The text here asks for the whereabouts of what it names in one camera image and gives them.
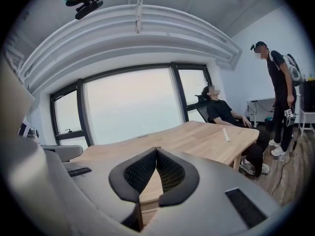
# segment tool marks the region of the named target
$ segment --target white backpack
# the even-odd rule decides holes
[[[271,52],[269,52],[269,57],[270,57],[270,60],[275,63],[273,57],[271,56]],[[303,77],[296,61],[294,60],[291,54],[283,55],[283,59],[285,60],[285,63],[289,69],[289,73],[291,75],[293,85],[295,87],[300,85],[303,82]]]

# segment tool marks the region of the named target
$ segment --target black window frame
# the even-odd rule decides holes
[[[196,106],[195,104],[187,105],[179,70],[201,70],[204,72],[204,76],[208,82],[208,85],[212,85],[210,74],[205,64],[191,64],[191,63],[188,64],[188,63],[171,62],[171,63],[159,63],[159,64],[147,64],[147,65],[123,67],[123,68],[113,69],[113,70],[101,72],[98,74],[94,74],[84,79],[79,79],[76,82],[51,94],[51,97],[50,97],[51,120],[52,120],[52,125],[53,125],[53,130],[54,130],[54,135],[55,135],[57,145],[60,145],[60,140],[66,140],[66,139],[76,138],[76,137],[85,137],[88,146],[94,145],[93,139],[91,136],[87,114],[86,114],[86,106],[85,106],[85,99],[84,99],[84,83],[101,79],[104,77],[108,77],[108,76],[121,74],[121,73],[148,70],[148,69],[158,69],[158,68],[171,68],[173,77],[175,79],[176,93],[180,101],[183,121],[184,122],[189,121],[188,111],[196,109]],[[80,124],[81,124],[81,130],[73,131],[73,132],[65,133],[65,134],[59,134],[58,126],[57,126],[57,119],[56,119],[56,112],[55,112],[55,101],[74,91],[77,91],[77,107],[78,107],[79,119],[80,119]]]

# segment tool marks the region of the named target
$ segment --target light wood tabletop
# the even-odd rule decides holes
[[[225,139],[224,128],[229,142]],[[258,135],[259,131],[255,129],[188,121],[168,130],[123,142],[88,147],[81,156],[71,161],[107,159],[122,153],[142,153],[151,147],[162,147],[166,151],[182,151],[226,165],[235,160],[234,168],[238,170],[241,153],[257,140]],[[163,194],[161,181],[155,171],[140,195],[140,203],[156,201],[161,194]]]

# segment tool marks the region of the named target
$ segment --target black shirt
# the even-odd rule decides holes
[[[213,119],[221,117],[222,120],[237,125],[239,122],[231,114],[232,109],[224,100],[210,100],[207,106],[209,122]]]
[[[283,56],[277,51],[271,51],[271,56],[274,60],[271,61],[270,56],[268,54],[267,66],[268,72],[272,80],[272,84],[274,85],[275,94],[277,99],[285,99],[287,98],[287,87],[285,81],[285,75],[280,70],[280,65],[285,62]],[[292,93],[294,98],[296,98],[295,87],[292,89]]]

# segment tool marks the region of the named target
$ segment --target white sneaker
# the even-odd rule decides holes
[[[275,146],[275,147],[280,147],[280,143],[277,144],[274,139],[269,141],[269,145],[270,146]]]
[[[261,173],[262,174],[269,174],[270,172],[270,167],[268,164],[263,163],[262,168],[261,168]]]
[[[280,155],[285,155],[286,151],[283,151],[281,147],[277,147],[274,150],[271,151],[271,154],[273,156],[280,156]]]
[[[243,169],[244,171],[246,171],[248,174],[250,175],[255,175],[255,169],[254,166],[248,162],[248,163],[244,163],[244,160],[242,160],[242,162],[240,163],[240,167],[241,169]]]

